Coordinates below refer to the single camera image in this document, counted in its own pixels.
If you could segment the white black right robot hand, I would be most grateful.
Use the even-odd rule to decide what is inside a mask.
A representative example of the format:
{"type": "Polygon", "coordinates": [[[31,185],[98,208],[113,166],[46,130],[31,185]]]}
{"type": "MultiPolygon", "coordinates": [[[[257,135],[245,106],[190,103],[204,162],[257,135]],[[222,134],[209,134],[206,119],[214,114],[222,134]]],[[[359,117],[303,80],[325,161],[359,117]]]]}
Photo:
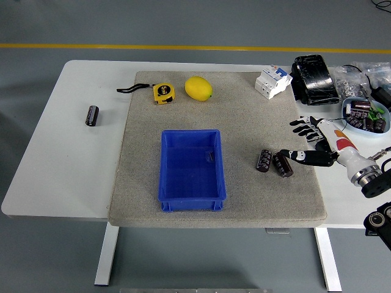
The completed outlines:
{"type": "Polygon", "coordinates": [[[364,171],[375,166],[373,161],[360,155],[352,141],[330,120],[300,117],[290,125],[295,127],[294,133],[304,136],[313,146],[313,150],[306,151],[280,150],[293,161],[319,167],[330,167],[338,162],[346,167],[348,179],[355,185],[364,171]]]}

